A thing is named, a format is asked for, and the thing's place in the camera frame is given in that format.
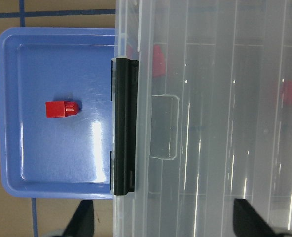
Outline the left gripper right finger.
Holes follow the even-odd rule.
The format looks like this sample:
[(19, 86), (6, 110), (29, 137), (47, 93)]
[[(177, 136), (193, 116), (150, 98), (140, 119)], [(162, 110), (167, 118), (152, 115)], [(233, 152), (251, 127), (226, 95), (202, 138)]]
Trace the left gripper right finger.
[(245, 199), (234, 200), (233, 231), (237, 237), (281, 237)]

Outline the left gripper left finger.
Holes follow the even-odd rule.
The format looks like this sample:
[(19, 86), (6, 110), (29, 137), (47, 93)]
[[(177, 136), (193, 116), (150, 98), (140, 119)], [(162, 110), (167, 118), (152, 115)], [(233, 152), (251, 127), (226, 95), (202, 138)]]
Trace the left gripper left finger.
[(93, 200), (83, 200), (63, 231), (63, 237), (92, 237), (94, 235)]

